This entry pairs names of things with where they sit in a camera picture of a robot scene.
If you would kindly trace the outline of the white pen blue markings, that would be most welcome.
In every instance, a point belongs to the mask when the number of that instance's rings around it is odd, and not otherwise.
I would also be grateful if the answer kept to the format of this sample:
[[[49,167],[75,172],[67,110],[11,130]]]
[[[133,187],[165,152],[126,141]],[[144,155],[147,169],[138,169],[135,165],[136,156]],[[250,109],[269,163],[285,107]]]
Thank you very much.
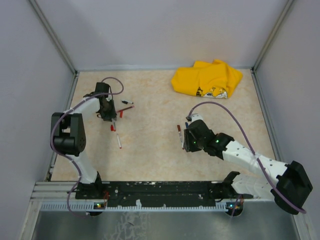
[[[181,143],[181,148],[184,150],[184,139],[183,139],[183,135],[182,135],[182,131],[178,132],[179,134],[179,139],[180,139],[180,143]]]

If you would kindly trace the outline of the white pen red tip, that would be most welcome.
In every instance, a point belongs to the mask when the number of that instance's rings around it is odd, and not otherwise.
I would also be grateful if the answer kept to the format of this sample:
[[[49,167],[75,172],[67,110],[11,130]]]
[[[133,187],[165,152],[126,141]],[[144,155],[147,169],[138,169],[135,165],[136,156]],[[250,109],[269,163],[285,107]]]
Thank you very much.
[[[112,132],[115,132],[115,131],[116,131],[116,123],[115,123],[114,121],[111,123],[110,130],[111,130]]]

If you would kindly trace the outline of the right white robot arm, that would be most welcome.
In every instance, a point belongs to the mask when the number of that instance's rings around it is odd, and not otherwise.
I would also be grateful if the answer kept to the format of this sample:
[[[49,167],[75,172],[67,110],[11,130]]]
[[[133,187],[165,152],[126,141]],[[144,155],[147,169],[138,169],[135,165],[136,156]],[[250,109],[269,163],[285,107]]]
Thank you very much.
[[[285,163],[265,157],[245,147],[225,133],[215,134],[199,115],[187,118],[184,129],[184,149],[204,151],[209,156],[246,168],[253,175],[230,173],[224,180],[223,192],[229,198],[251,195],[273,200],[285,212],[305,213],[303,205],[313,190],[303,165],[297,161]]]

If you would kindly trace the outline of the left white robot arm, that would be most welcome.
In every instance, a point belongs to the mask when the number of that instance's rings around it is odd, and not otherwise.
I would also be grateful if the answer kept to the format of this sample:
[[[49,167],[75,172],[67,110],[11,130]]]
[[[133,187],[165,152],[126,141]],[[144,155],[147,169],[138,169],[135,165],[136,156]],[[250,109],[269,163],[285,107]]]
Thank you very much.
[[[71,161],[79,173],[79,182],[87,185],[87,194],[97,199],[103,195],[104,186],[97,182],[98,171],[85,151],[85,121],[94,115],[105,122],[117,120],[112,89],[107,83],[96,83],[95,91],[86,94],[74,108],[52,114],[50,146]]]

